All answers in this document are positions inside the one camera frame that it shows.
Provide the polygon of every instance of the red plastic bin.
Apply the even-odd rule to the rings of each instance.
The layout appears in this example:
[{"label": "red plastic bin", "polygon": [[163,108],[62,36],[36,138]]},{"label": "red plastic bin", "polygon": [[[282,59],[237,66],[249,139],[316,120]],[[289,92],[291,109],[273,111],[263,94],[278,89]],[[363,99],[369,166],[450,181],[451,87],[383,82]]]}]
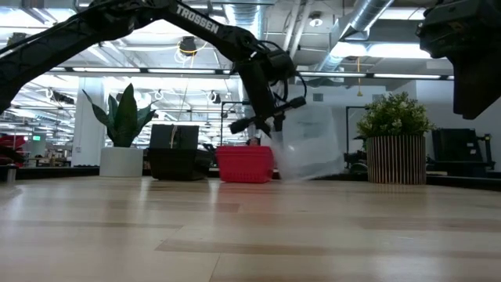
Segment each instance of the red plastic bin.
[{"label": "red plastic bin", "polygon": [[220,146],[216,157],[222,181],[266,183],[272,180],[275,162],[268,146]]}]

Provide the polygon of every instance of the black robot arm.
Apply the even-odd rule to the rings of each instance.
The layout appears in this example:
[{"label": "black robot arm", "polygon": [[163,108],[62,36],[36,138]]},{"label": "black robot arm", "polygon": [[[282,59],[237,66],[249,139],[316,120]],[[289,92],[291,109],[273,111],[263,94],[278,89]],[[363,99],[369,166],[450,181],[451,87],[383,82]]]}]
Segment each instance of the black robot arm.
[{"label": "black robot arm", "polygon": [[[269,132],[264,120],[283,120],[284,107],[276,107],[269,82],[285,81],[296,74],[288,54],[278,46],[271,50],[247,30],[220,24],[176,0],[93,2],[65,22],[0,50],[0,56],[12,50],[0,58],[0,112],[38,75],[94,44],[122,38],[156,20],[166,20],[210,42],[234,62],[233,71],[239,73],[256,117],[236,123],[233,133],[252,123]],[[304,99],[296,99],[291,107],[304,104]]]}]

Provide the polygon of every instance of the wood surface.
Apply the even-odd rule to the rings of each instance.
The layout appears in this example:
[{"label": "wood surface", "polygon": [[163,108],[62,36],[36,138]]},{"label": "wood surface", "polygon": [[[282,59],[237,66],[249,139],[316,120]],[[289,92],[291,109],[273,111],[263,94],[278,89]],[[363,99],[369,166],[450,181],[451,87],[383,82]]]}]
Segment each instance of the wood surface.
[{"label": "wood surface", "polygon": [[337,181],[20,181],[0,186],[0,281],[501,281],[501,194]]}]

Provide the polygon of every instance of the white pot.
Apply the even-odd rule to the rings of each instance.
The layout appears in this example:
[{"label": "white pot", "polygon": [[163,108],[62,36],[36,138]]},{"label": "white pot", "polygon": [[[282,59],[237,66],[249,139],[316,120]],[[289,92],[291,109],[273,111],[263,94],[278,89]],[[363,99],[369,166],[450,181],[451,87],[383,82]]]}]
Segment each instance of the white pot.
[{"label": "white pot", "polygon": [[101,149],[100,176],[141,177],[142,149],[105,147]]}]

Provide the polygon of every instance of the ribbed wooden planter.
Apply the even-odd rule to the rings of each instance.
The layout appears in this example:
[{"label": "ribbed wooden planter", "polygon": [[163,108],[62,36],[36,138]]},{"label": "ribbed wooden planter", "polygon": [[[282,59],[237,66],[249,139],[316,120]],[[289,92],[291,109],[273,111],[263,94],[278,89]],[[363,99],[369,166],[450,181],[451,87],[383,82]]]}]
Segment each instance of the ribbed wooden planter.
[{"label": "ribbed wooden planter", "polygon": [[367,167],[372,183],[426,183],[423,136],[381,136],[367,139]]}]

